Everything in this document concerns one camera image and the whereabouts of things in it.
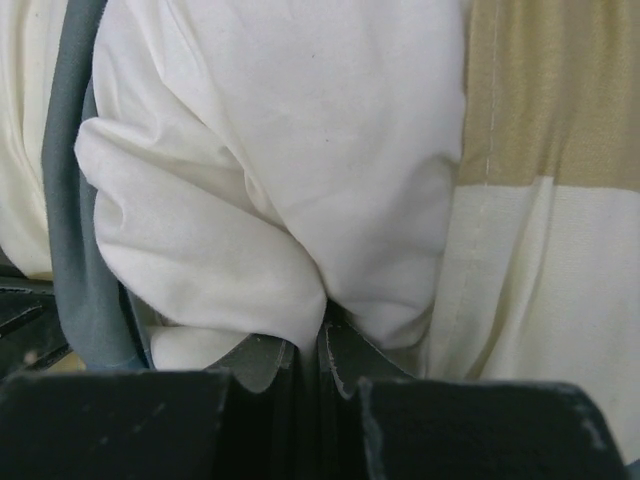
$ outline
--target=cream fabric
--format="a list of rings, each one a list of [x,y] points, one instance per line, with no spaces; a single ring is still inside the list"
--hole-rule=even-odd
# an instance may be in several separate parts
[[[107,264],[179,325],[308,353],[326,290],[381,347],[415,344],[463,59],[458,0],[110,1],[76,145]]]
[[[40,150],[66,0],[0,2],[0,247],[50,277]]]
[[[579,385],[640,457],[640,3],[483,0],[434,378]]]

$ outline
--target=white fabric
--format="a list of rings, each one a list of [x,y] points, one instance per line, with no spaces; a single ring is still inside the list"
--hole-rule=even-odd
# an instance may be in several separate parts
[[[640,194],[456,189],[423,375],[579,385],[640,457]]]
[[[180,325],[308,352],[326,289],[379,346],[415,343],[463,59],[459,0],[110,1],[76,145],[107,264]]]
[[[66,0],[0,1],[0,247],[51,274],[40,151]]]

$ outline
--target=seam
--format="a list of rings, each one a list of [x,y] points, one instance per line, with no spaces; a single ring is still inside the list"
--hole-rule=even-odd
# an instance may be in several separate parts
[[[492,74],[491,74],[491,118],[489,123],[489,151],[487,152],[487,158],[485,161],[485,171],[484,171],[484,183],[483,183],[483,199],[482,204],[480,206],[480,211],[478,214],[478,223],[476,224],[476,228],[473,233],[473,248],[471,251],[471,262],[469,267],[465,271],[464,281],[462,283],[462,289],[460,291],[460,300],[458,302],[458,306],[453,315],[453,325],[449,332],[449,335],[446,340],[446,344],[443,353],[446,355],[449,346],[451,345],[451,341],[455,334],[458,331],[458,327],[460,325],[460,311],[462,310],[462,305],[465,301],[465,293],[469,286],[469,277],[472,270],[476,271],[477,267],[477,252],[478,252],[478,243],[480,239],[480,231],[482,229],[482,225],[484,220],[486,220],[486,210],[487,210],[487,201],[489,198],[488,195],[488,187],[489,187],[489,173],[491,172],[491,160],[493,159],[494,154],[494,133],[495,133],[495,123],[496,123],[496,65],[497,65],[497,53],[498,53],[498,16],[500,14],[500,4],[501,0],[496,0],[496,7],[494,13],[494,30],[493,30],[493,54],[492,54]]]

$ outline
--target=folded white fabric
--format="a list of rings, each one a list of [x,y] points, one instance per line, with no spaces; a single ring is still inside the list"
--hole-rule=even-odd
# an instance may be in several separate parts
[[[51,275],[40,151],[66,0],[0,2],[0,247]]]
[[[309,352],[326,292],[380,347],[415,344],[461,153],[464,3],[110,1],[76,145],[109,267],[178,325]]]

